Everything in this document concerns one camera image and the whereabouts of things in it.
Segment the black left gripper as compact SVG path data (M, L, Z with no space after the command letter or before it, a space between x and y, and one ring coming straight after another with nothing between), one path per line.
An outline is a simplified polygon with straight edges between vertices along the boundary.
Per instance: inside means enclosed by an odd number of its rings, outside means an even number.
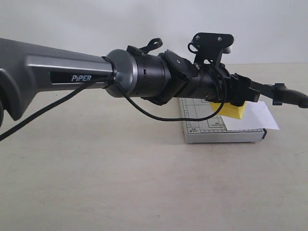
M237 73L230 76L222 64L217 70L205 64L178 92L179 98L204 99L209 102L230 102L243 106L246 101L257 102L260 91L253 89L250 78Z

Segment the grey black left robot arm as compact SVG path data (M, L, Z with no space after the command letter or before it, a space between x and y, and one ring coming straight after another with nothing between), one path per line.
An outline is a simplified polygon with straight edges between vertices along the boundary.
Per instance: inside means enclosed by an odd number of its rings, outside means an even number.
M156 105L194 98L240 106L260 96L250 79L230 74L224 64L193 64L170 50L151 55L147 47L128 46L94 56L0 40L0 102L15 121L39 92L75 90L88 82L115 98L139 97Z

